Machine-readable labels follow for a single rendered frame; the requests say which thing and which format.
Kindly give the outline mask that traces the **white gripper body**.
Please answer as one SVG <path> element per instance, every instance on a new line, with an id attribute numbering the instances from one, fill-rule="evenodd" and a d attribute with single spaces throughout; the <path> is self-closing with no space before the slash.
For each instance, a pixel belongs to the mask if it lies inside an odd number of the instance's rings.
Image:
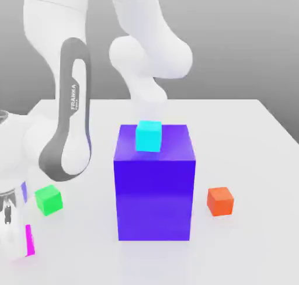
<path id="1" fill-rule="evenodd" d="M 8 260 L 26 254 L 26 236 L 22 215 L 13 203 L 4 202 L 0 212 L 0 248 Z"/>

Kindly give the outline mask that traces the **small magenta cube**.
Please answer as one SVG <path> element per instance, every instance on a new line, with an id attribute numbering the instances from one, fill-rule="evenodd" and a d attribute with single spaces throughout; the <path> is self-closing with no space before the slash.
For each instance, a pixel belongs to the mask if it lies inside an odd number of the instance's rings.
<path id="1" fill-rule="evenodd" d="M 34 239 L 33 239 L 32 228 L 30 224 L 25 225 L 25 233 L 26 233 L 26 247 L 27 247 L 26 257 L 28 257 L 35 254 Z"/>

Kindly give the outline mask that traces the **small green cube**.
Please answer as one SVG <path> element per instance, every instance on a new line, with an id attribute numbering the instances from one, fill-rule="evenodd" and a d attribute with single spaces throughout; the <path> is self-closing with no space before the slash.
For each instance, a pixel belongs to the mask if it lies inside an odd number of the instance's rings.
<path id="1" fill-rule="evenodd" d="M 44 216 L 48 216 L 63 208 L 61 192 L 54 186 L 48 185 L 34 193 L 37 207 Z"/>

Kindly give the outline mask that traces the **small cyan cube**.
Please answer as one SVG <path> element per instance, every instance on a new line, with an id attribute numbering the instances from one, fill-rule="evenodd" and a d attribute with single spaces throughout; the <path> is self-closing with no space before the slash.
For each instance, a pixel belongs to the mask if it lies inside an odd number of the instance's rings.
<path id="1" fill-rule="evenodd" d="M 141 120 L 135 130 L 135 149 L 143 152 L 160 152 L 162 122 Z"/>

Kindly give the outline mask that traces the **small orange cube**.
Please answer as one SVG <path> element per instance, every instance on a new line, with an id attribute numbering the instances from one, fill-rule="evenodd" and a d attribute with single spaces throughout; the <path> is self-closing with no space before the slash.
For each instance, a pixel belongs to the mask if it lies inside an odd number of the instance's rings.
<path id="1" fill-rule="evenodd" d="M 207 194 L 207 207 L 212 216 L 231 215 L 234 206 L 234 197 L 227 187 L 209 188 Z"/>

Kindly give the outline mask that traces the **large blue box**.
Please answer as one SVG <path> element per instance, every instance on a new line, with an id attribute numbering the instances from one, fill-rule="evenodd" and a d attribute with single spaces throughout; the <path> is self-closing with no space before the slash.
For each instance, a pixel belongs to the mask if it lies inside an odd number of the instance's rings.
<path id="1" fill-rule="evenodd" d="M 135 150 L 135 125 L 121 125 L 114 154 L 121 241 L 190 238 L 196 157 L 186 125 L 164 125 L 160 152 Z"/>

